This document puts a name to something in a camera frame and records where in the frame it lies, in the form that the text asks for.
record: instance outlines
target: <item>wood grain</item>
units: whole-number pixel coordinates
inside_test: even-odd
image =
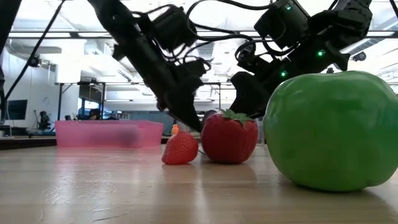
[[[160,158],[160,148],[0,151],[0,223],[398,223],[397,174],[362,192],[325,194],[286,180],[260,146],[239,166]]]

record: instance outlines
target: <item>computer monitor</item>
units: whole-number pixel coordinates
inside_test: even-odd
[[[9,100],[7,102],[7,120],[24,120],[26,117],[27,100]]]

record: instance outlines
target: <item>fake fruit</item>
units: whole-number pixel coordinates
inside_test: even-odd
[[[167,141],[162,162],[168,165],[180,165],[191,162],[198,155],[198,142],[188,132],[178,132]]]
[[[333,192],[380,185],[398,166],[398,99],[366,72],[301,75],[271,96],[264,133],[275,165],[296,184]]]
[[[258,129],[246,114],[231,110],[211,115],[201,131],[201,145],[212,161],[240,164],[256,147]]]

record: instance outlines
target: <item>pillar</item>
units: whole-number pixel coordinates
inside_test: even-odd
[[[67,40],[60,41],[62,54],[60,60],[57,62],[57,83],[77,83],[81,77],[81,58],[85,53],[86,40]],[[63,95],[61,104],[61,120],[64,120],[65,115],[77,114],[79,105],[79,90],[78,85],[72,85]]]

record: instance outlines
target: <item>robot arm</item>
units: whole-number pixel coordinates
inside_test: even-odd
[[[254,28],[263,38],[271,36],[281,49],[290,49],[283,59],[275,57],[271,62],[242,51],[238,66],[254,76],[240,72],[232,77],[237,94],[231,109],[252,118],[263,116],[269,97],[286,79],[320,73],[331,64],[347,70],[350,55],[340,50],[365,38],[372,19],[370,3],[338,1],[334,9],[309,17],[296,0],[278,0]],[[272,55],[272,49],[264,46]]]
[[[127,57],[144,83],[154,92],[159,110],[200,131],[201,123],[193,106],[196,90],[203,85],[206,73],[203,60],[176,65],[167,60],[161,49],[174,51],[191,46],[196,38],[185,23],[182,8],[169,9],[154,21],[145,13],[133,13],[119,0],[88,0],[103,27],[118,43],[114,58]]]
[[[201,131],[193,99],[203,83],[206,72],[198,59],[177,66],[167,60],[161,49],[173,52],[181,45],[191,46],[197,39],[189,31],[182,8],[169,9],[154,21],[145,13],[133,13],[119,0],[88,0],[100,23],[118,43],[121,54],[115,58],[129,59],[144,83],[157,97],[158,109],[168,108],[170,115],[187,126]],[[274,57],[266,62],[247,48],[241,51],[238,65],[247,72],[239,72],[231,82],[237,96],[231,109],[256,118],[265,112],[268,100],[284,80],[305,73],[322,72],[335,63],[347,69],[349,55],[340,50],[365,38],[372,13],[371,0],[339,1],[335,9],[310,17],[297,0],[278,0],[258,20],[254,28],[264,39],[270,36],[283,49],[278,53],[266,42],[266,49]],[[283,59],[276,56],[286,55]]]

